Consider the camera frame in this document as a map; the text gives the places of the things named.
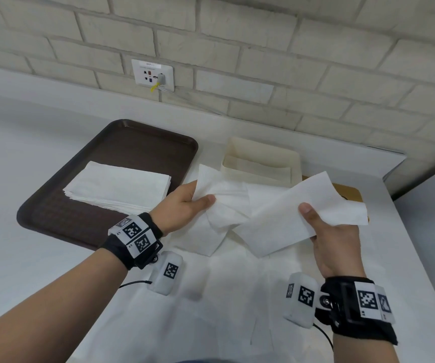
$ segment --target brown tray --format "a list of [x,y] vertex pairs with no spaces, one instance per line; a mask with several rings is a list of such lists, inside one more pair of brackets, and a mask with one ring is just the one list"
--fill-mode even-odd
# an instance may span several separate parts
[[172,192],[184,180],[197,148],[188,136],[127,119],[113,121],[22,204],[17,222],[94,250],[125,214],[70,200],[63,193],[89,161],[167,174]]

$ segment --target right hand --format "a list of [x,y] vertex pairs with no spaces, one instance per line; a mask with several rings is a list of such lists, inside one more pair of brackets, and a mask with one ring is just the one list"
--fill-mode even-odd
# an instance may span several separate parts
[[313,236],[313,253],[322,276],[366,277],[360,254],[359,227],[357,225],[331,226],[325,223],[310,204],[303,202],[298,207],[301,215],[310,224]]

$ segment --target outlet label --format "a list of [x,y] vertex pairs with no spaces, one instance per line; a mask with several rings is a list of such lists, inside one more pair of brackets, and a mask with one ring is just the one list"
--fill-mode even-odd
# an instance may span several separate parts
[[162,66],[158,63],[147,62],[147,61],[139,61],[139,65],[141,67],[150,67],[151,69],[161,69]]

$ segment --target wall socket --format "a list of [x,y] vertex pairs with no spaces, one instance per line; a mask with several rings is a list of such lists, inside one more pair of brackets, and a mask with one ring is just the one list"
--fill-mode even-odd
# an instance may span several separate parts
[[133,74],[138,85],[149,87],[157,84],[159,74],[165,75],[165,84],[162,87],[174,91],[174,68],[168,65],[161,65],[154,62],[132,60]]

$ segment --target white tabletop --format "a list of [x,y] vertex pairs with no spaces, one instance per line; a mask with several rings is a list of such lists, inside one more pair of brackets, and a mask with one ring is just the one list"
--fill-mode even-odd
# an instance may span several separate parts
[[[27,104],[10,106],[10,116],[0,108],[0,315],[91,253],[23,229],[15,214],[108,123],[78,114],[64,118],[61,111],[50,108],[45,109],[45,118],[53,119],[38,122]],[[223,151],[222,143],[199,140],[186,180],[196,178],[199,163],[219,168]],[[397,320],[401,362],[435,361],[435,293],[383,182],[319,164],[303,165],[305,175],[323,170],[332,181],[359,189],[367,205],[370,225],[361,229],[364,263],[368,276],[388,294]],[[275,350],[296,361],[332,362],[328,342],[318,331],[280,317],[289,274],[302,270],[321,280],[310,242],[262,259],[232,236],[212,257],[177,252],[185,267],[172,294],[164,297],[141,285],[119,290],[75,358],[175,362]],[[132,270],[126,281],[146,278],[149,272]],[[253,318],[253,345],[243,347],[233,334],[245,336]]]

